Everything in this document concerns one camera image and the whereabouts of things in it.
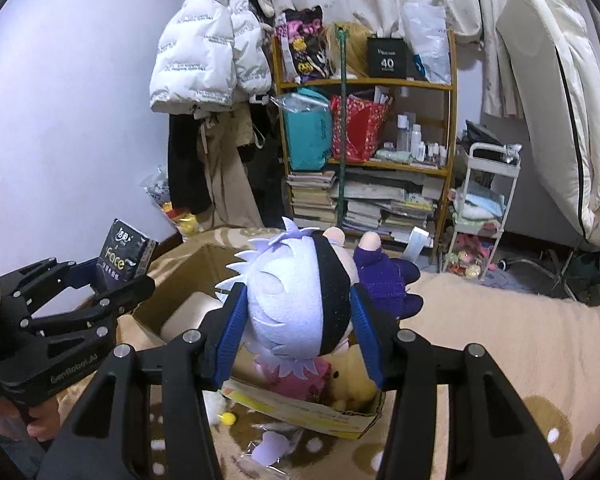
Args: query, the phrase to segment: finger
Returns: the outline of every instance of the finger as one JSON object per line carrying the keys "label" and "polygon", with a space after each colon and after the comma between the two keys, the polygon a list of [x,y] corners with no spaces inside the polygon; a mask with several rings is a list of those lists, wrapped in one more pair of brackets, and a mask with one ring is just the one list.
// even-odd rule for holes
{"label": "finger", "polygon": [[29,436],[40,442],[55,438],[59,430],[60,414],[58,412],[47,413],[27,426]]}
{"label": "finger", "polygon": [[36,406],[35,408],[29,409],[29,415],[31,415],[33,418],[40,418],[40,417],[44,417],[50,413],[57,413],[57,412],[58,412],[58,400],[55,397],[52,397],[51,399],[47,400],[46,402],[43,402],[42,404],[40,404],[39,406]]}
{"label": "finger", "polygon": [[20,418],[20,412],[4,397],[0,397],[0,416],[7,418]]}

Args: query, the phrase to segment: teal bag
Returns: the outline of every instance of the teal bag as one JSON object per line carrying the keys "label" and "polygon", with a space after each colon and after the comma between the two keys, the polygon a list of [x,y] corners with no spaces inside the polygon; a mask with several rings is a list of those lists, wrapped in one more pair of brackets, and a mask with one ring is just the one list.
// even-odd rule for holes
{"label": "teal bag", "polygon": [[331,152],[331,110],[329,100],[308,88],[298,94],[324,101],[324,110],[289,112],[284,110],[286,140],[291,169],[294,171],[319,171]]}

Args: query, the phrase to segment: white rolling cart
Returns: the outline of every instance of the white rolling cart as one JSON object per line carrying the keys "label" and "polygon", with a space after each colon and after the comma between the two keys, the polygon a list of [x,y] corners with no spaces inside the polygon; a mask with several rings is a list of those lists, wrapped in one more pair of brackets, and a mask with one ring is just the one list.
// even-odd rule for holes
{"label": "white rolling cart", "polygon": [[[503,155],[509,155],[514,157],[513,164],[506,164],[504,162],[496,162],[495,160],[489,160],[487,158],[480,158],[474,155],[475,150],[487,150],[490,152],[497,152]],[[500,221],[500,228],[497,232],[486,231],[479,227],[473,225],[462,224],[460,221],[454,220],[454,236],[451,240],[451,245],[449,246],[449,250],[445,256],[445,265],[443,268],[443,272],[446,272],[446,268],[449,264],[449,256],[453,250],[453,246],[456,243],[456,237],[458,233],[464,233],[468,235],[477,235],[483,238],[492,238],[495,240],[495,245],[491,254],[489,256],[488,261],[484,265],[484,269],[482,270],[482,274],[480,275],[480,279],[483,280],[487,274],[487,270],[489,270],[489,265],[493,261],[493,257],[495,256],[496,250],[498,249],[498,245],[500,243],[500,238],[502,238],[502,234],[505,231],[504,227],[507,222],[507,216],[509,216],[509,207],[511,205],[511,201],[513,199],[513,193],[516,190],[516,184],[518,182],[518,175],[520,174],[520,153],[512,153],[508,152],[506,148],[503,146],[495,146],[494,144],[485,144],[483,142],[476,142],[471,146],[469,150],[469,157],[467,161],[466,168],[466,177],[464,178],[464,185],[462,186],[462,199],[460,200],[459,211],[457,211],[458,219],[462,218],[462,210],[464,209],[464,197],[466,196],[467,189],[469,186],[469,180],[471,177],[471,171],[485,171],[487,173],[493,173],[497,175],[506,176],[513,179],[513,183],[511,184],[511,191],[509,193],[509,199],[505,202],[505,211]]]}

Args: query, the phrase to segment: human hand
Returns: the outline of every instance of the human hand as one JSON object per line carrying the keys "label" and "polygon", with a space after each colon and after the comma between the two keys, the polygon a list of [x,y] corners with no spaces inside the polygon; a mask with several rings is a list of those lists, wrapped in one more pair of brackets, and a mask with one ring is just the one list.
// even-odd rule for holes
{"label": "human hand", "polygon": [[[27,424],[27,434],[45,442],[51,440],[58,434],[60,429],[60,413],[58,411],[58,400],[52,397],[35,408],[29,409],[29,415],[34,419]],[[7,399],[0,397],[0,417],[20,419],[19,410]],[[0,434],[9,438],[17,438],[9,424],[0,423]]]}

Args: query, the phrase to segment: silver screw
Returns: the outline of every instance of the silver screw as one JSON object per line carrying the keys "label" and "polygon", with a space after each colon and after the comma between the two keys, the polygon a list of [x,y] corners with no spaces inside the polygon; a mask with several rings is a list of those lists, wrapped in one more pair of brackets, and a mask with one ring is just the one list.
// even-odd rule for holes
{"label": "silver screw", "polygon": [[416,341],[416,333],[412,330],[400,330],[398,332],[398,339],[403,343],[413,343]]}
{"label": "silver screw", "polygon": [[182,334],[182,338],[187,343],[195,343],[202,337],[202,334],[197,330],[187,330],[184,334]]}
{"label": "silver screw", "polygon": [[469,345],[468,351],[469,354],[471,354],[474,357],[482,357],[486,353],[484,346],[478,345],[478,343],[471,343]]}
{"label": "silver screw", "polygon": [[118,345],[113,349],[113,355],[116,357],[126,357],[129,352],[131,352],[131,346],[125,344]]}

